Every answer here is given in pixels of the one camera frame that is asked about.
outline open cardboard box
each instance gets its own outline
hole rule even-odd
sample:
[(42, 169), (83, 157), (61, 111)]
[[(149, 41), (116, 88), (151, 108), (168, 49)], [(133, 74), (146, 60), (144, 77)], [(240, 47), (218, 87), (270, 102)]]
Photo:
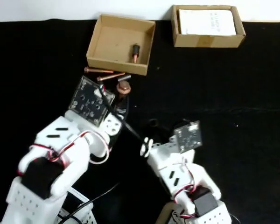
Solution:
[[(88, 65), (146, 75), (154, 29), (154, 21), (100, 15), (86, 54)], [(132, 63), (134, 44), (140, 45), (137, 63)]]
[[(180, 29), (180, 21), (178, 16), (179, 9), (186, 10), (230, 10), (233, 16), (233, 22), (236, 35), (219, 36), (219, 35), (182, 35)], [(237, 48), (245, 39), (246, 33), (239, 17), (238, 10), (235, 6), (173, 6), (172, 11), (172, 32), (175, 47), (199, 47), (199, 48)]]

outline robotic arm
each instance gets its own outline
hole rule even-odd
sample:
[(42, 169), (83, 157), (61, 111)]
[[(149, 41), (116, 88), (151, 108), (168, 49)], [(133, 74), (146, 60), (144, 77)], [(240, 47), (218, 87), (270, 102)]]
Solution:
[(168, 143), (152, 144), (144, 155), (175, 203), (175, 216), (166, 224), (231, 224), (219, 187), (202, 166), (193, 163), (194, 149), (201, 145), (199, 122), (174, 132)]
[[(108, 113), (97, 89), (83, 77), (70, 109), (36, 135), (19, 162), (19, 176), (7, 195), (8, 207), (1, 224), (56, 224), (69, 191), (85, 201), (71, 186), (87, 171), (89, 163), (101, 164), (108, 159), (110, 140), (121, 129), (121, 122)], [(105, 96), (109, 103), (115, 97), (108, 91)], [(76, 216), (90, 220), (91, 206)]]

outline metal rod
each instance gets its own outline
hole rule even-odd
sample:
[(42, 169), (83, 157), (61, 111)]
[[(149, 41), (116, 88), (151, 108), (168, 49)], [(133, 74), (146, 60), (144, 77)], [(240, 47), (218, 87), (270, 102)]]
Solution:
[(107, 80), (107, 79), (110, 79), (110, 78), (115, 78), (115, 77), (122, 76), (122, 75), (125, 75), (125, 74), (126, 74), (125, 72), (121, 72), (121, 73), (110, 75), (110, 76), (97, 77), (97, 80), (98, 81), (104, 81), (104, 80)]
[(102, 70), (102, 69), (92, 69), (89, 67), (84, 68), (84, 72), (102, 72), (102, 73), (113, 73), (114, 71), (110, 70)]

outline white robotic arm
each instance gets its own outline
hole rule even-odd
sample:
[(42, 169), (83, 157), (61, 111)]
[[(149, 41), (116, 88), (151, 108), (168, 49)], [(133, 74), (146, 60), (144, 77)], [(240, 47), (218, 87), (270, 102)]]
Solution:
[[(228, 210), (220, 201), (219, 187), (202, 166), (193, 163), (194, 149), (183, 151), (186, 147), (196, 148), (201, 145), (197, 138), (198, 124), (191, 123), (187, 127), (178, 129), (168, 143), (163, 145), (155, 143), (146, 154), (142, 146), (140, 154), (148, 156), (148, 164), (165, 184), (171, 199), (176, 204), (175, 211), (181, 224), (231, 224)], [(217, 206), (202, 216), (196, 213), (197, 207), (191, 198), (191, 194), (194, 194), (199, 186), (209, 189), (217, 203)], [(179, 223), (176, 218), (172, 219), (172, 223)]]
[[(29, 165), (41, 157), (62, 164), (63, 171), (51, 184), (48, 198), (42, 198), (33, 189), (23, 185), (21, 177), (16, 177), (7, 196), (9, 205), (1, 224), (56, 223), (56, 217), (67, 192), (72, 191), (71, 186), (87, 171), (89, 162), (100, 164), (108, 159), (110, 141), (108, 133), (117, 134), (121, 124), (111, 114), (107, 118), (96, 127), (68, 110), (65, 117), (57, 118), (40, 131), (34, 144), (29, 148), (30, 151), (19, 162), (19, 173), (25, 175)], [(110, 130), (114, 122), (117, 122), (115, 132)], [(91, 161), (91, 154), (102, 158), (102, 161)], [(75, 223), (75, 221), (69, 220), (66, 223)]]

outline copper screw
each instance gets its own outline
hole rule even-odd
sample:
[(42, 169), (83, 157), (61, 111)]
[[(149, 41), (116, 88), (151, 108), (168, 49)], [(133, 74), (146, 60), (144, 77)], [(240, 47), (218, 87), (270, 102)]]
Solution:
[(134, 56), (133, 56), (134, 63), (137, 63), (137, 58), (138, 58), (137, 55), (134, 55)]
[(102, 72), (102, 73), (113, 73), (114, 71), (110, 71), (110, 70), (102, 70), (102, 69), (92, 69), (89, 67), (85, 67), (84, 68), (84, 72)]
[(119, 93), (119, 99), (124, 98), (127, 94), (129, 94), (131, 92), (131, 86), (130, 84), (123, 80), (120, 81), (117, 85), (116, 85), (116, 89)]
[(132, 53), (134, 63), (137, 63), (137, 59), (139, 57), (139, 51), (140, 51), (140, 46), (138, 44), (134, 44), (133, 53)]
[(114, 74), (114, 75), (110, 75), (110, 76), (97, 77), (97, 81), (98, 81), (98, 82), (104, 81), (104, 80), (107, 80), (107, 79), (110, 79), (110, 78), (115, 78), (115, 77), (118, 77), (118, 76), (122, 76), (122, 75), (124, 75), (124, 74), (125, 74), (125, 72), (121, 72), (121, 73)]

